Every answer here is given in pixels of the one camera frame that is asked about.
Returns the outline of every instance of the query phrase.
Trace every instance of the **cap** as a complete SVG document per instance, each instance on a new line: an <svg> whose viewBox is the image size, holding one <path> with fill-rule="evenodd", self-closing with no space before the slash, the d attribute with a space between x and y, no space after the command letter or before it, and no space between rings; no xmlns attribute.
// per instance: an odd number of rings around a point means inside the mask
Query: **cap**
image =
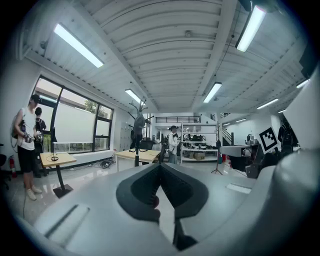
<svg viewBox="0 0 320 256"><path fill-rule="evenodd" d="M33 100L35 103L40 103L42 101L40 96L37 94L32 95L30 100Z"/></svg>

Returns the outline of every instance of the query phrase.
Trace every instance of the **black shorts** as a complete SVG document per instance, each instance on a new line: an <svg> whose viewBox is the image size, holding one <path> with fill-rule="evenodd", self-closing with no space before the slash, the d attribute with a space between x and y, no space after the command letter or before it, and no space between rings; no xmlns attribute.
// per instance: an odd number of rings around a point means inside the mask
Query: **black shorts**
<svg viewBox="0 0 320 256"><path fill-rule="evenodd" d="M20 168L23 173L30 173L37 170L35 150L27 150L18 146L18 157Z"/></svg>

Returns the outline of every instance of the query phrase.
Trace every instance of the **staircase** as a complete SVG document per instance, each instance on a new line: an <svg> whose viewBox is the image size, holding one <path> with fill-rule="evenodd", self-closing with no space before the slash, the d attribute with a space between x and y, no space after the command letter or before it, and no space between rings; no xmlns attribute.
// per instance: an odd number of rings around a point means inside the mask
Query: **staircase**
<svg viewBox="0 0 320 256"><path fill-rule="evenodd" d="M230 134L224 127L222 127L222 146L231 145L234 145L234 133L232 132Z"/></svg>

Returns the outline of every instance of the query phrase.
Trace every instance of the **ceiling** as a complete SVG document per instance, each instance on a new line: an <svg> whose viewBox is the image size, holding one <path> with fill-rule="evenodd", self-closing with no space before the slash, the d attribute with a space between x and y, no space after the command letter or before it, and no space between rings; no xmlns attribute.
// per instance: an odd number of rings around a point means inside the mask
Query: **ceiling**
<svg viewBox="0 0 320 256"><path fill-rule="evenodd" d="M274 98L279 101L270 108L284 109L305 79L299 59L307 42L290 18L272 12L248 50L238 51L247 17L236 0L46 2L33 16L27 57L36 53L125 110L129 88L147 99L152 113L252 113ZM96 68L53 33L57 23L104 65ZM215 81L222 87L205 104Z"/></svg>

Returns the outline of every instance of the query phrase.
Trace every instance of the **glossy floor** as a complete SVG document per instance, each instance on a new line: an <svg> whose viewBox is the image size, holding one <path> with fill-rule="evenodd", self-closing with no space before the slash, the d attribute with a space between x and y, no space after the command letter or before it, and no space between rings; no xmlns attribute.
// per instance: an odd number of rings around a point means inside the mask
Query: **glossy floor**
<svg viewBox="0 0 320 256"><path fill-rule="evenodd" d="M217 162L183 162L184 167L196 169L199 172L211 173L217 166ZM119 159L119 170L123 171L134 166L133 160ZM230 168L225 163L218 165L218 170L223 175L237 176L246 178L246 174ZM74 190L78 190L83 184L92 179L99 179L99 177L116 173L117 166L113 164L110 169L96 168L94 166L75 167L71 169L62 170L62 178L64 184L70 185ZM37 194L37 200L30 200L25 193L23 185L23 176L18 175L17 178L7 182L9 190L5 190L2 186L3 194L6 198L7 204L13 214L24 217L31 225L35 223L39 215L54 202L59 199L53 192L54 188L60 186L57 173L55 171L49 172L47 177L35 178L34 183L36 187L42 190L42 194ZM170 240L173 240L174 235L174 208L167 199L164 191L160 187L157 191L159 197L159 205L157 209L160 210L159 227L164 235Z"/></svg>

